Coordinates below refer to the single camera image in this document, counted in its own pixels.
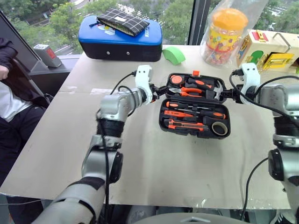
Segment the bystander bare hand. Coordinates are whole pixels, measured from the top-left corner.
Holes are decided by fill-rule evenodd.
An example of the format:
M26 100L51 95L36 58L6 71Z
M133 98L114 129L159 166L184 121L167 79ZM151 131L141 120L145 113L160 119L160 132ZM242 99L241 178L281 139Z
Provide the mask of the bystander bare hand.
M7 79L9 74L9 69L3 65L0 65L0 80Z

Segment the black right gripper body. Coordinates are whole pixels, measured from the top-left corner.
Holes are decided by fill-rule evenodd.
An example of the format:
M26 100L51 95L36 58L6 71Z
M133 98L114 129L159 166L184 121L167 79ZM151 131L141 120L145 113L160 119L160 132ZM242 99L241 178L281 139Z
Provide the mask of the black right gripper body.
M236 89L230 89L230 95L236 103L242 103L241 95Z

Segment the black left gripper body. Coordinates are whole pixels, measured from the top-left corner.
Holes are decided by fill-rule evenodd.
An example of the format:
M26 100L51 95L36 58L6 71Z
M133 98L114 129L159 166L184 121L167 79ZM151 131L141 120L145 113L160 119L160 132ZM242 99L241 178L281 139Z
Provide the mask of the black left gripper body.
M159 92L160 92L160 88L155 86L154 84L149 84L149 88L151 90L152 93L152 100L151 103L155 102L157 99L160 98Z

